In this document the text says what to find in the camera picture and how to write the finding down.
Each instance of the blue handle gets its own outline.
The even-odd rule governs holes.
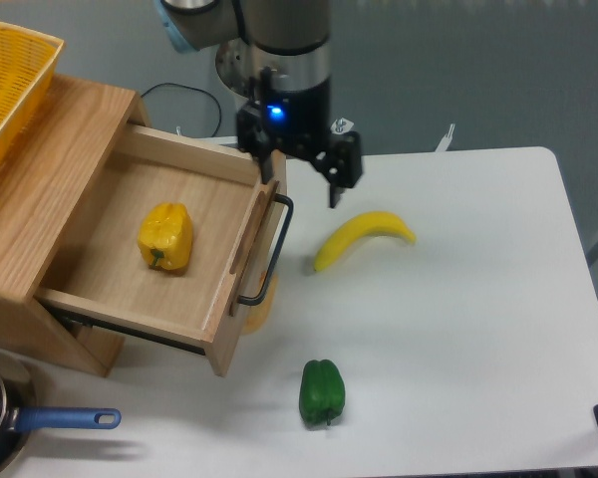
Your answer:
[[[111,430],[122,421],[122,414],[114,408],[20,408],[14,430],[25,432],[38,428],[83,428]]]

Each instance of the black metal handle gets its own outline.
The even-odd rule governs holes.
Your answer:
[[[290,226],[290,221],[292,220],[292,211],[294,210],[294,204],[292,199],[288,196],[284,196],[283,194],[276,193],[275,197],[273,198],[275,202],[285,205],[288,208],[288,212],[286,212],[286,217],[283,220],[283,225],[281,226],[281,231],[279,231],[279,237],[277,238],[277,244],[275,245],[274,251],[272,251],[272,257],[270,258],[270,264],[268,264],[268,270],[266,271],[266,277],[263,279],[263,284],[261,285],[261,290],[259,294],[255,297],[245,297],[239,296],[237,297],[237,303],[243,304],[244,306],[258,306],[263,302],[266,298],[266,294],[268,293],[268,286],[270,285],[270,280],[272,279],[272,273],[275,270],[275,266],[277,265],[277,259],[279,259],[279,254],[281,254],[281,248],[283,247],[283,241],[286,239],[286,234],[288,233],[288,227]]]

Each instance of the wooden panel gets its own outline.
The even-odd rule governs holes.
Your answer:
[[[0,349],[104,376],[108,369],[35,301],[0,298]]]
[[[54,78],[0,170],[0,296],[22,301],[33,295],[138,97]]]
[[[248,154],[148,127],[129,124],[116,151],[248,185],[259,177],[259,168]]]
[[[106,370],[106,374],[113,368],[125,341],[124,336],[98,329],[97,327],[82,327],[77,325],[72,335],[91,356],[102,364]]]
[[[114,153],[42,287],[106,306],[122,325],[138,321],[155,334],[197,338],[214,322],[218,290],[232,286],[226,281],[234,277],[227,273],[257,192],[257,187]],[[185,204],[193,222],[189,265],[179,274],[150,269],[137,246],[144,217],[165,201]]]
[[[98,321],[159,336],[170,341],[200,348],[203,348],[208,341],[208,334],[205,331],[174,323],[169,316],[164,316],[164,318],[146,316],[53,289],[40,288],[36,296],[44,305],[75,312]]]
[[[286,159],[278,151],[273,155],[276,192],[286,193]],[[227,301],[227,307],[221,322],[217,325],[212,338],[212,344],[206,348],[206,355],[213,371],[220,376],[226,376],[232,361],[237,341],[241,336],[243,324],[251,308],[236,305],[235,292],[246,296],[255,296],[259,292],[260,279],[268,267],[268,253],[277,231],[279,220],[283,212],[283,205],[271,203],[261,226],[246,264],[246,271],[239,279],[239,287],[233,291]]]

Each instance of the yellow basket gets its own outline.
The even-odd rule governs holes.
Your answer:
[[[0,22],[0,163],[44,98],[64,41]]]

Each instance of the cooking pot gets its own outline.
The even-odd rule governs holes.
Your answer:
[[[3,365],[7,358],[0,357]],[[39,428],[110,430],[122,416],[114,408],[58,408],[27,406],[35,402],[30,379],[11,379],[0,373],[0,470],[23,445],[23,438]]]

